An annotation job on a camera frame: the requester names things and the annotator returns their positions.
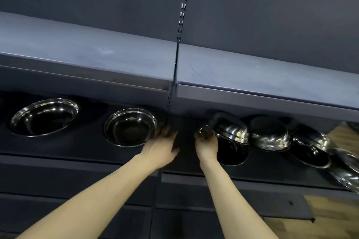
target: person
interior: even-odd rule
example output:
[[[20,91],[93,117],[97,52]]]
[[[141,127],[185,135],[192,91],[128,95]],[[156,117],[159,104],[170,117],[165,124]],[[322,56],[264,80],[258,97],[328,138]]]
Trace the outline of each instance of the person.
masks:
[[[138,185],[178,154],[172,149],[177,131],[169,126],[151,132],[140,154],[127,164],[66,201],[28,228],[18,239],[96,239]],[[226,239],[272,239],[266,225],[237,190],[217,160],[218,141],[212,130],[195,133],[196,152]]]

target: person's right hand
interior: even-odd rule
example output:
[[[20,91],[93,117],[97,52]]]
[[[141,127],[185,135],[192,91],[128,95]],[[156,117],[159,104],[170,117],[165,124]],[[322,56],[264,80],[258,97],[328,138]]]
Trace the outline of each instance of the person's right hand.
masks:
[[[218,140],[213,130],[205,126],[200,132],[195,133],[195,138],[196,152],[200,162],[217,161]]]

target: hand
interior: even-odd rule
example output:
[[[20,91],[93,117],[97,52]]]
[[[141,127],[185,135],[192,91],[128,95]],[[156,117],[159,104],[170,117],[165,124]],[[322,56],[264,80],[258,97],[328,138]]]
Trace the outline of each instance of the hand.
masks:
[[[200,132],[195,133],[196,152],[201,163],[217,161],[218,140],[214,131],[204,126]]]
[[[154,169],[159,169],[169,164],[180,151],[179,148],[172,151],[173,141],[177,133],[178,131],[171,132],[169,126],[165,127],[163,123],[160,123],[158,128],[147,136],[147,141],[140,156],[144,157],[150,165],[153,165]]]

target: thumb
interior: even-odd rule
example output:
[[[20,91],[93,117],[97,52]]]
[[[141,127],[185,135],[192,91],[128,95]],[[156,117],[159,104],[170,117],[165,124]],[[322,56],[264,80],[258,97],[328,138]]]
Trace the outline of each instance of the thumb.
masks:
[[[173,155],[173,158],[175,158],[177,156],[177,154],[179,153],[180,148],[175,148],[171,153]]]

